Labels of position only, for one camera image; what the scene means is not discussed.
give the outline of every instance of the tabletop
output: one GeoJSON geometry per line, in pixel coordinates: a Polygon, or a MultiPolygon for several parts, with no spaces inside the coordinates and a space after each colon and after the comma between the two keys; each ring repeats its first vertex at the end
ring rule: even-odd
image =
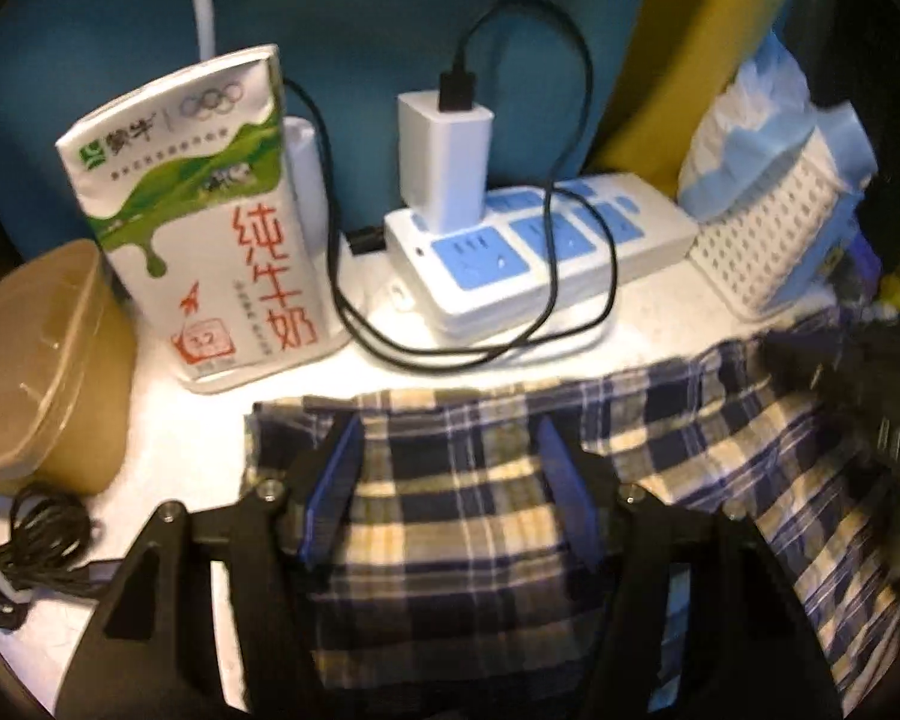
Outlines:
{"type": "MultiPolygon", "coordinates": [[[[394,273],[384,254],[359,260],[365,284],[373,285],[370,319],[396,340],[432,343],[423,319],[389,299],[394,273]]],[[[559,312],[546,329],[579,324],[602,308],[602,296],[559,312]]],[[[256,401],[292,395],[346,398],[377,389],[468,389],[516,381],[577,379],[647,365],[674,356],[698,354],[725,338],[752,335],[831,305],[826,288],[763,322],[737,319],[706,279],[687,261],[620,288],[610,319],[601,328],[452,378],[389,370],[349,343],[309,365],[287,370],[232,391],[192,394],[170,375],[163,341],[138,319],[139,351],[130,404],[127,457],[105,493],[88,502],[101,525],[92,559],[120,557],[154,508],[170,498],[190,511],[232,503],[244,464],[242,418],[256,401]]],[[[0,498],[0,542],[7,538],[8,501],[0,498]]],[[[242,667],[227,600],[226,572],[214,565],[214,615],[218,659],[227,702],[244,708],[242,667]]],[[[66,666],[92,606],[77,601],[38,600],[18,632],[0,631],[0,651],[34,696],[52,710],[66,666]]]]}

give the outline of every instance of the plaid cloth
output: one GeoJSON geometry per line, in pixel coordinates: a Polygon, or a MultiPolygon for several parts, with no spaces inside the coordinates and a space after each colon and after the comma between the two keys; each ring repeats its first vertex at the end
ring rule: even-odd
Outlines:
{"type": "MultiPolygon", "coordinates": [[[[849,712],[898,637],[877,515],[889,479],[859,462],[864,445],[816,400],[779,391],[757,349],[727,341],[589,381],[261,405],[253,418],[280,420],[306,446],[339,408],[356,408],[365,428],[346,526],[305,615],[341,708],[567,714],[600,630],[602,586],[568,551],[530,443],[530,417],[558,413],[580,425],[584,449],[667,503],[746,504],[793,579],[849,712]]],[[[245,485],[281,470],[261,461],[249,440],[245,485]]],[[[652,709],[677,693],[689,586],[675,566],[652,709]]]]}

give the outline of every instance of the plastic container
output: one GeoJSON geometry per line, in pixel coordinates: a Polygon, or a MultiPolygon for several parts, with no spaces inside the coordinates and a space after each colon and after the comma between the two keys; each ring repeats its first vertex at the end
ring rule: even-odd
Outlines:
{"type": "Polygon", "coordinates": [[[120,469],[136,357],[91,241],[0,281],[0,493],[31,480],[100,493],[120,469]]]}

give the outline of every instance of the milk carton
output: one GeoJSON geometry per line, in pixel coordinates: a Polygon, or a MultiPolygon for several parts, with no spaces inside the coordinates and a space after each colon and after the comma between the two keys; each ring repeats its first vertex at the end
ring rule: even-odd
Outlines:
{"type": "Polygon", "coordinates": [[[276,46],[220,56],[113,100],[56,143],[97,240],[194,389],[331,348],[281,77],[276,46]]]}

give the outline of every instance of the power strip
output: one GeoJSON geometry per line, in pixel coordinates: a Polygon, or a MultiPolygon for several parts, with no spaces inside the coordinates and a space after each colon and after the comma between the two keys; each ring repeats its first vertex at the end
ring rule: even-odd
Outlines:
{"type": "MultiPolygon", "coordinates": [[[[598,175],[559,186],[585,196],[617,247],[619,282],[666,268],[687,254],[697,224],[635,175],[598,175]]],[[[610,285],[610,250],[580,204],[554,196],[557,309],[610,285]]],[[[479,226],[438,236],[409,208],[384,219],[386,250],[416,307],[442,343],[471,343],[538,316],[549,293],[543,190],[487,193],[479,226]]]]}

